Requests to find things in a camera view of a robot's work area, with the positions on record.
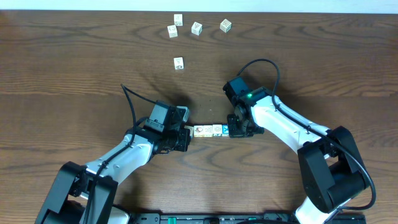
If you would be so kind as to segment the blue top wooden block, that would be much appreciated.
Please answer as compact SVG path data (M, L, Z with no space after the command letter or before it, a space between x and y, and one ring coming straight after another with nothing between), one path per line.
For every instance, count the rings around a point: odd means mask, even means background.
M228 137L229 136L229 129L227 124L222 125L222 136L223 137Z

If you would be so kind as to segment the wooden block teal side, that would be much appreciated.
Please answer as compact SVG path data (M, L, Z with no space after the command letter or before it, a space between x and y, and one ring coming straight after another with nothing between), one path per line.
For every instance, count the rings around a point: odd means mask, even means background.
M222 124L214 124L212 126L212 134L213 136L222 136L223 135L223 125Z

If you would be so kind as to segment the plain cream wooden block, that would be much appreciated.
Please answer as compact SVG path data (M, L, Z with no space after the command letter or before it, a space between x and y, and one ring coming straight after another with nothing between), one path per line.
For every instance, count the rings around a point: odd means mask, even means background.
M213 126L203 125L203 136L211 138L213 136Z

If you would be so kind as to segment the wooden block red picture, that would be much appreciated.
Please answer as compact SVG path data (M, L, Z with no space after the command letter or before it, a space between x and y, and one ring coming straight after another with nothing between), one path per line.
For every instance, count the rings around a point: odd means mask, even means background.
M193 135L195 138L201 138L204 136L203 134L203 125L195 125Z

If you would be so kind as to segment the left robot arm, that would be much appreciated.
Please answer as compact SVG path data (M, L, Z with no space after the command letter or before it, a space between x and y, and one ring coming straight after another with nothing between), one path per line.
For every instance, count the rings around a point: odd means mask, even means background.
M186 106L157 102L123 140L97 160L67 162L59 170L36 223L131 223L132 214L114 204L121 184L155 155L187 151L192 131Z

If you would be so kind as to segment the wooden block blue side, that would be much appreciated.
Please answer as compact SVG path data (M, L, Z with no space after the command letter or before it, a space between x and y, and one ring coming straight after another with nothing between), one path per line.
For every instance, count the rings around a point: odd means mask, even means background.
M190 131L190 137L193 138L194 136L194 127L193 126L185 126L185 129L188 129Z

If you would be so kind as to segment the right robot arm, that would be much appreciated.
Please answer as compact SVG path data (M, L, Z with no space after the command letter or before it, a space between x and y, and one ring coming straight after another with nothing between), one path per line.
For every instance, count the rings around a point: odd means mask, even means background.
M328 223L348 209L346 203L366 189L375 190L353 135L344 127L316 124L287 107L268 89L226 84L234 107L228 115L231 138L270 131L299 161L306 198L294 216L299 223Z

